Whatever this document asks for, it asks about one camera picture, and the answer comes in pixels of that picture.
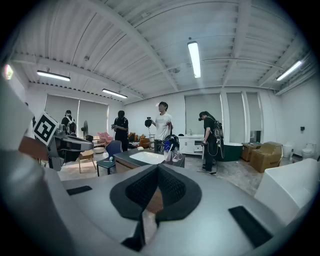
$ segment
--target white cabinet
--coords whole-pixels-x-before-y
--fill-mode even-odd
[[[190,155],[202,155],[203,147],[201,141],[203,141],[203,135],[186,135],[178,136],[180,142],[180,152]]]

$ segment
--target sink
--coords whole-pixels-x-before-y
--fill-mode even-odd
[[[141,162],[157,165],[162,163],[165,160],[165,156],[163,154],[156,154],[151,152],[139,152],[133,155],[130,155],[130,158],[139,160]]]

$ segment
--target window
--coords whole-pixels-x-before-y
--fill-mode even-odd
[[[107,131],[108,105],[80,100],[77,136],[83,137],[81,127],[85,121],[88,123],[88,134],[98,136],[98,133]]]
[[[261,109],[259,105],[258,94],[247,92],[246,97],[249,105],[250,131],[261,131]]]
[[[193,134],[204,135],[204,122],[198,121],[199,113],[208,111],[215,119],[222,123],[220,93],[185,96],[185,128]]]
[[[245,142],[245,111],[242,94],[227,93],[230,118],[230,142]]]
[[[66,115],[66,111],[71,111],[72,118],[77,122],[79,100],[68,97],[48,95],[45,103],[45,111],[58,123]]]

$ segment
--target cardboard box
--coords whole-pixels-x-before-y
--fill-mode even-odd
[[[251,152],[250,165],[259,173],[265,169],[278,167],[282,155],[282,145],[276,142],[266,142],[259,149]]]
[[[261,147],[261,143],[253,142],[253,145],[250,145],[250,143],[242,143],[242,154],[241,158],[245,161],[250,161],[251,158],[251,152],[252,150],[257,150]]]

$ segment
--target person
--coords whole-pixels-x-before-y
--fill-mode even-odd
[[[207,111],[202,111],[199,114],[201,120],[204,120],[204,159],[205,164],[202,165],[202,170],[208,173],[215,174],[216,171],[212,171],[212,165],[214,161],[214,155],[217,151],[217,140],[213,134],[216,119]]]
[[[114,131],[116,141],[121,141],[122,151],[128,151],[128,127],[129,122],[128,119],[125,118],[125,112],[120,110],[118,112],[118,117],[114,120]]]
[[[67,110],[65,112],[65,115],[61,121],[61,124],[65,126],[65,134],[76,137],[77,124],[76,124],[75,119],[72,118],[70,110]]]
[[[155,140],[154,140],[154,151],[161,151],[161,146],[158,146],[159,143],[162,144],[162,141],[170,135],[172,129],[174,128],[172,125],[173,119],[170,114],[167,113],[168,104],[161,101],[159,103],[159,112],[160,114],[156,116],[155,122],[151,120],[152,124],[156,128]]]

